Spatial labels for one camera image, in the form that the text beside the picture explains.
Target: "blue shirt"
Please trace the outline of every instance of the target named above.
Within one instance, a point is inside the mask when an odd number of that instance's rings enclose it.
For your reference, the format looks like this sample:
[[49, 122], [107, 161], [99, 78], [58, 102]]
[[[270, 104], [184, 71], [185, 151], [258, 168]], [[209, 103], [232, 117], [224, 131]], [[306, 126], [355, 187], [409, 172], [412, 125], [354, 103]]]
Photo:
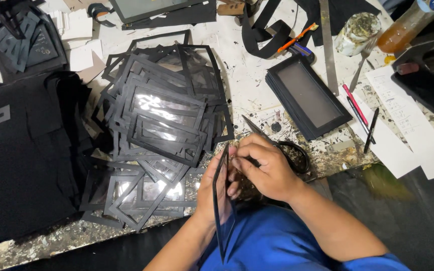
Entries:
[[218, 247], [205, 254], [201, 271], [409, 271], [393, 254], [335, 261], [294, 212], [277, 206], [239, 214], [224, 264]]

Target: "person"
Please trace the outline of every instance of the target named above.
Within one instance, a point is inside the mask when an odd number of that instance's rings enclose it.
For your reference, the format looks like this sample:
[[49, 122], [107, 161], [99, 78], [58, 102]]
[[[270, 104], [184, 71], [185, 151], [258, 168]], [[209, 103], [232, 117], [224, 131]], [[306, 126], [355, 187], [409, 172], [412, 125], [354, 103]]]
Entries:
[[[210, 161], [202, 177], [195, 213], [144, 271], [197, 270], [204, 252], [202, 271], [409, 270], [365, 225], [300, 180], [282, 152], [257, 134], [242, 139], [238, 148], [230, 147], [227, 194], [235, 199], [240, 193], [238, 170], [263, 195], [288, 203], [293, 212], [264, 206], [238, 213], [222, 263], [218, 247], [206, 251], [215, 234], [212, 180], [221, 155]], [[245, 159], [249, 156], [261, 166]]]

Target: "orange liquid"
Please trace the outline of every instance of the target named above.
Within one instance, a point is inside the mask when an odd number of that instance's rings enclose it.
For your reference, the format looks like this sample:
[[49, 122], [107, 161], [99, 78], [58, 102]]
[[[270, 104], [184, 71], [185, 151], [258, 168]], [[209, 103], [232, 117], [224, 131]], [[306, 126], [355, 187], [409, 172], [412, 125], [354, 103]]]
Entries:
[[403, 50], [414, 37], [413, 29], [394, 23], [378, 39], [377, 46], [382, 52], [394, 53]]

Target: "scissors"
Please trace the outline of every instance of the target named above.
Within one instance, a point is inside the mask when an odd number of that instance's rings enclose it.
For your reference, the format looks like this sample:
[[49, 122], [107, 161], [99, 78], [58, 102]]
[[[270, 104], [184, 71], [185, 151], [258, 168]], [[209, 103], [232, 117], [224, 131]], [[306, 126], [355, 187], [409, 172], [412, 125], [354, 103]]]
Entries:
[[[303, 173], [306, 173], [309, 171], [310, 158], [309, 158], [308, 153], [303, 148], [299, 147], [298, 145], [296, 145], [292, 142], [273, 141], [264, 132], [262, 132], [262, 130], [257, 125], [255, 125], [252, 121], [250, 121], [250, 119], [246, 118], [244, 115], [242, 115], [242, 117], [244, 118], [247, 125], [249, 125], [252, 132], [257, 133], [261, 137], [265, 138], [270, 144], [272, 144], [273, 146], [275, 146], [281, 150], [281, 152], [286, 157], [287, 163], [289, 163], [289, 166], [291, 167], [292, 171], [294, 171], [294, 173], [303, 174]], [[284, 151], [283, 146], [291, 147], [292, 150], [296, 151], [297, 153], [302, 154], [302, 156], [304, 157], [304, 159], [303, 159], [304, 161], [302, 161], [302, 163], [299, 163], [299, 164], [294, 163], [292, 161], [291, 157], [289, 157], [289, 155]], [[251, 157], [248, 157], [247, 159], [250, 160], [250, 162], [253, 163], [255, 166], [257, 166], [257, 167], [260, 166], [260, 164], [257, 162], [257, 160], [255, 160]]]

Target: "pink pen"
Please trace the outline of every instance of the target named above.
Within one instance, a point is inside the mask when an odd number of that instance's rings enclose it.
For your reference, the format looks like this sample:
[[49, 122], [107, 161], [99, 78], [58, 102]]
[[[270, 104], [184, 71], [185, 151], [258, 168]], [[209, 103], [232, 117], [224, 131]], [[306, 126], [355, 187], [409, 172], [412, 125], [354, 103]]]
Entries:
[[349, 98], [351, 99], [351, 101], [353, 102], [354, 106], [358, 110], [359, 116], [361, 117], [361, 119], [363, 120], [363, 122], [365, 123], [365, 125], [368, 126], [368, 123], [367, 123], [367, 120], [365, 118], [365, 115], [361, 112], [361, 109], [359, 108], [359, 105], [356, 102], [356, 100], [354, 100], [353, 94], [351, 92], [349, 92], [348, 86], [346, 86], [346, 84], [343, 84], [342, 87], [344, 88], [344, 90], [346, 90], [346, 93], [348, 94]]

